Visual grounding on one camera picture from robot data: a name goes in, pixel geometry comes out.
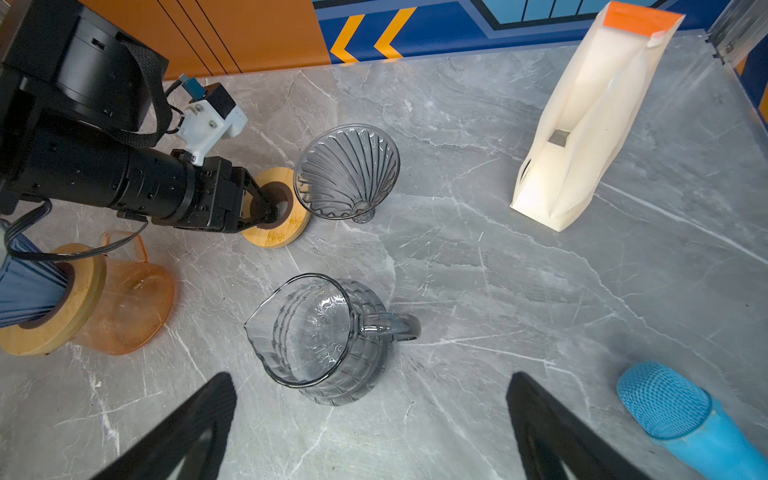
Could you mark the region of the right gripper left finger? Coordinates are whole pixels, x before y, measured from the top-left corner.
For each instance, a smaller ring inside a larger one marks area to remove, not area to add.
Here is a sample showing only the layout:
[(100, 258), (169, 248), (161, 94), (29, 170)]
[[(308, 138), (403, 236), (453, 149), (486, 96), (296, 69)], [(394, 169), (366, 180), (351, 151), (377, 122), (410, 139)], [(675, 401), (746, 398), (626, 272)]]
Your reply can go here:
[(231, 375), (219, 372), (97, 479), (216, 479), (237, 404)]

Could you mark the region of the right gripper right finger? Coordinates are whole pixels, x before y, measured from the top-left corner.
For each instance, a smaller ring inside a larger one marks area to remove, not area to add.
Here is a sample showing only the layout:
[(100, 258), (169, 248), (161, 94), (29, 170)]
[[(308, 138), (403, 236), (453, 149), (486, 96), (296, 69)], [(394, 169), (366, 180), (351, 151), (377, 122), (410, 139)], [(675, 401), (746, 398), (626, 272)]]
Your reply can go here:
[(528, 479), (645, 479), (529, 374), (513, 374), (506, 401)]

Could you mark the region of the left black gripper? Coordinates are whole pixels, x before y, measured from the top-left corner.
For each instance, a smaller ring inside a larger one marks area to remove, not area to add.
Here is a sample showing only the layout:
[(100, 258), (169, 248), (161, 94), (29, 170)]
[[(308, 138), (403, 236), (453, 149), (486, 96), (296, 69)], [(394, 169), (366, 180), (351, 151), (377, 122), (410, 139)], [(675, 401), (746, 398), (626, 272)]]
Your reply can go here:
[(154, 224), (236, 233), (277, 220), (277, 203), (247, 169), (220, 156), (208, 157), (202, 166), (195, 167), (158, 150), (152, 155), (161, 180), (155, 198), (169, 212), (154, 214)]

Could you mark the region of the grey glass dripper cone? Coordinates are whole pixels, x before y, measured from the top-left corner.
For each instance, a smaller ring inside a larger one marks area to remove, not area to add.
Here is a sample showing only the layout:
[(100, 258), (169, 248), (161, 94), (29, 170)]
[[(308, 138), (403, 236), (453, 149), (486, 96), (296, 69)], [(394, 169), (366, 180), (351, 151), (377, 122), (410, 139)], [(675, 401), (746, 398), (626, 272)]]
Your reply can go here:
[(400, 167), (398, 148), (385, 131), (367, 124), (341, 125), (301, 152), (294, 191), (316, 217), (363, 224), (393, 190)]

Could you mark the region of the blue glass dripper cone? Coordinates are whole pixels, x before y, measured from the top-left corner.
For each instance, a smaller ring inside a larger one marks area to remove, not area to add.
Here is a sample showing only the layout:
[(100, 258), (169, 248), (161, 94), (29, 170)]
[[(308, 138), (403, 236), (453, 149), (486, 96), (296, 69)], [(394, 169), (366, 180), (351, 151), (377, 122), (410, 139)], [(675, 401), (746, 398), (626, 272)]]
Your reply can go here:
[(4, 234), (10, 227), (1, 220), (1, 327), (45, 317), (67, 292), (67, 274), (50, 262), (22, 261), (6, 251)]

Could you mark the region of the coffee filter box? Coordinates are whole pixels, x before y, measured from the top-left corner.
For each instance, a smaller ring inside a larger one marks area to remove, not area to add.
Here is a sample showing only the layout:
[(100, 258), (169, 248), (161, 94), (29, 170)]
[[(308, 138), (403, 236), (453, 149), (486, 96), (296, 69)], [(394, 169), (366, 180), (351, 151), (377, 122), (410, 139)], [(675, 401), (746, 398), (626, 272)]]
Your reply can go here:
[(513, 210), (557, 232), (585, 211), (684, 18), (618, 1), (598, 13), (542, 112)]

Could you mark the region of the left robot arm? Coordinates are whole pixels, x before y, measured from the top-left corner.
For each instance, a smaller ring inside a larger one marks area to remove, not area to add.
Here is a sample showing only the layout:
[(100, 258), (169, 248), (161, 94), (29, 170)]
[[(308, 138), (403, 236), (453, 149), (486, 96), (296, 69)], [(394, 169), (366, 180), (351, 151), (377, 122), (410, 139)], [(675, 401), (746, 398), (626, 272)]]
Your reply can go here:
[(1, 210), (103, 207), (138, 221), (234, 233), (277, 219), (249, 172), (212, 154), (246, 117), (219, 83), (167, 60), (77, 1), (15, 1), (1, 23)]

